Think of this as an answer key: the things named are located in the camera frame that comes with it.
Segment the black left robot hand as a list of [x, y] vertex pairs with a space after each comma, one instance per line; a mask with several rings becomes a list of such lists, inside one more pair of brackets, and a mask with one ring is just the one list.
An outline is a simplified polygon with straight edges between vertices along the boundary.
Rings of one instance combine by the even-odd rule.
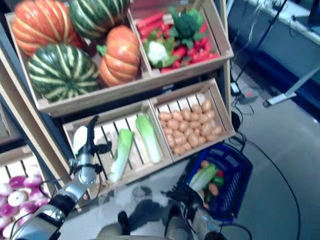
[[94, 143], [94, 128], [99, 116], [94, 116], [86, 126], [79, 127], [73, 136], [73, 153], [76, 157], [86, 154], [94, 156], [95, 154], [105, 154], [112, 149], [112, 142], [107, 141], [103, 144]]

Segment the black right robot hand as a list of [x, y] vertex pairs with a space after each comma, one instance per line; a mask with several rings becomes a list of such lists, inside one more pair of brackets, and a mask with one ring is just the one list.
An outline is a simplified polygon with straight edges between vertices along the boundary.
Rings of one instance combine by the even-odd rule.
[[204, 203], [201, 196], [184, 182], [162, 193], [172, 200], [183, 203], [187, 208], [202, 206]]

